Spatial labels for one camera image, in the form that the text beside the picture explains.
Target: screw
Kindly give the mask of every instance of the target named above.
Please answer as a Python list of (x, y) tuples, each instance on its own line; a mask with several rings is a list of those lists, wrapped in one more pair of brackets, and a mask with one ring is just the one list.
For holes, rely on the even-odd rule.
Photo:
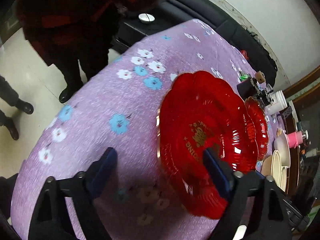
[(79, 172), (77, 173), (77, 177), (78, 177), (79, 179), (83, 178), (84, 176), (85, 176), (85, 172), (84, 172), (84, 171), (79, 171)]
[(50, 182), (53, 182), (54, 180), (55, 180), (55, 178), (53, 176), (50, 176), (47, 178), (46, 182), (50, 183)]
[(273, 181), (274, 181), (273, 177), (270, 176), (270, 175), (266, 176), (266, 179), (267, 179), (267, 181), (270, 181), (270, 182), (273, 182)]
[(233, 173), (233, 175), (235, 175), (237, 178), (242, 178), (243, 177), (243, 173), (241, 171), (235, 171)]

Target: black leather sofa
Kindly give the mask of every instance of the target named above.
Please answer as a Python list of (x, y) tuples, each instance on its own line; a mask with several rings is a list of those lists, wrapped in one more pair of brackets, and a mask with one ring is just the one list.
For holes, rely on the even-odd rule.
[(269, 53), (248, 31), (209, 0), (160, 0), (157, 7), (146, 12), (156, 18), (153, 23), (141, 23), (137, 14), (130, 13), (121, 23), (118, 35), (113, 41), (114, 49), (119, 53), (125, 52), (145, 36), (197, 18), (211, 26), (231, 45), (245, 50), (251, 67), (262, 71), (267, 83), (272, 86), (275, 84), (277, 66)]

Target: purple tablecloth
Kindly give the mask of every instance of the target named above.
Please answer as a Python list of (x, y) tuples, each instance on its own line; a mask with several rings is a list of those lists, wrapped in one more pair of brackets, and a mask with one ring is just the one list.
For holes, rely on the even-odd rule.
[[(239, 71), (255, 73), (237, 49), (208, 25), (191, 20), (138, 42), (76, 93), (20, 169), (11, 219), (21, 238), (28, 238), (48, 176), (72, 177), (113, 147), (117, 171), (94, 201), (112, 239), (207, 239), (217, 220), (184, 211), (156, 158), (160, 102), (177, 74), (199, 70), (223, 78), (236, 93)], [(67, 203), (76, 236), (85, 239), (72, 202)]]

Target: red plate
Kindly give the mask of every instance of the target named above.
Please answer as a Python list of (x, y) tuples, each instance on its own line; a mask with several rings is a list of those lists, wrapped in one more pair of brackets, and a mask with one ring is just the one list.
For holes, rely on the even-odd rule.
[(245, 101), (245, 106), (256, 130), (256, 142), (259, 152), (258, 161), (262, 161), (264, 155), (268, 151), (269, 142), (268, 126), (264, 116), (264, 112), (260, 108), (259, 103), (252, 97), (249, 97)]
[(162, 167), (183, 205), (193, 215), (218, 219), (222, 199), (202, 164), (214, 147), (234, 171), (254, 170), (255, 130), (242, 99), (222, 79), (199, 71), (177, 77), (160, 108)]

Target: black shoe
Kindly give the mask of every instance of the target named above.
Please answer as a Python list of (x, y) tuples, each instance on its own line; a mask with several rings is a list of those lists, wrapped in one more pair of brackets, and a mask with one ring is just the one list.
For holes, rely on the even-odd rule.
[(7, 129), (9, 130), (11, 137), (13, 140), (18, 140), (19, 139), (19, 133), (17, 131), (16, 126), (14, 125), (14, 122), (11, 118), (7, 118), (7, 120), (4, 123), (4, 126), (7, 127)]
[(18, 103), (16, 104), (16, 108), (19, 110), (27, 113), (27, 114), (32, 114), (33, 113), (33, 106), (32, 104), (22, 101), (21, 99), (18, 100)]
[(59, 96), (60, 103), (64, 104), (65, 102), (67, 102), (73, 96), (73, 94), (76, 93), (81, 87), (82, 86), (79, 86), (79, 87), (67, 86)]

